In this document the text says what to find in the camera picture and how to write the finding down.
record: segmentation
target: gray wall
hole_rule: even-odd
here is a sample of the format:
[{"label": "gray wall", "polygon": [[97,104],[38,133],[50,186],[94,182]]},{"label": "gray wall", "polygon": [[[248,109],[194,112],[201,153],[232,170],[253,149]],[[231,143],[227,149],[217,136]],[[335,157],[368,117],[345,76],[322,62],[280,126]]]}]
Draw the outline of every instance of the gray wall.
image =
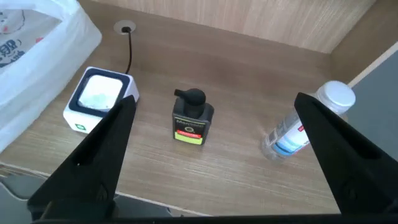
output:
[{"label": "gray wall", "polygon": [[398,52],[353,87],[348,122],[398,160]]}]

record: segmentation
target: blue label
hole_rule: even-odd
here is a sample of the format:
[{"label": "blue label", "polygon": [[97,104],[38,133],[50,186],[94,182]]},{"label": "blue label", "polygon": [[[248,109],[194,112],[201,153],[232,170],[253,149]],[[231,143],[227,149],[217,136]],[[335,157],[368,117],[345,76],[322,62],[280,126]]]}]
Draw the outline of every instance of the blue label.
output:
[{"label": "blue label", "polygon": [[11,39],[0,46],[0,68],[15,62],[25,54],[24,51],[18,50],[21,45],[22,41]]}]

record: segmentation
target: power cord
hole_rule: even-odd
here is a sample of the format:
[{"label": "power cord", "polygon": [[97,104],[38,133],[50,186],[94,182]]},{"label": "power cord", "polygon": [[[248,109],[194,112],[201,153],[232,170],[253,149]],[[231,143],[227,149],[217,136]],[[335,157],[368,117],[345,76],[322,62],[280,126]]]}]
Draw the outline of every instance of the power cord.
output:
[{"label": "power cord", "polygon": [[127,33],[129,36],[129,50],[130,50],[130,59],[129,59],[129,65],[127,66],[127,70],[125,74],[128,74],[130,71],[130,66],[131,66],[131,58],[132,58],[132,47],[131,47],[131,28],[130,27],[123,27],[122,28],[123,33]]}]

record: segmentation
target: red label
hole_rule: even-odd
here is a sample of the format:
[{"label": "red label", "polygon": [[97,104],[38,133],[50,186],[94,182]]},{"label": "red label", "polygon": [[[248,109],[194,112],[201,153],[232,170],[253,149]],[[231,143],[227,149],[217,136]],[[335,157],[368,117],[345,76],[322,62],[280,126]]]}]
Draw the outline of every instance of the red label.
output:
[{"label": "red label", "polygon": [[177,133],[182,134],[187,137],[191,137],[191,138],[201,138],[200,134],[192,134],[192,133],[188,133],[188,132],[181,131],[181,130],[177,130]]}]

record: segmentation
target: pump dispenser head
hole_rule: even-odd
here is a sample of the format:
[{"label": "pump dispenser head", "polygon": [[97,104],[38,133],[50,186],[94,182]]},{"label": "pump dispenser head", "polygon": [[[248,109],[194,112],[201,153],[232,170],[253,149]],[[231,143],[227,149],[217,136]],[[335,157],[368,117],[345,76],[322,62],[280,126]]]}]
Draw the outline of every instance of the pump dispenser head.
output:
[{"label": "pump dispenser head", "polygon": [[192,88],[187,91],[175,90],[174,95],[184,100],[184,113],[189,118],[197,119],[205,110],[206,95],[203,91]]}]

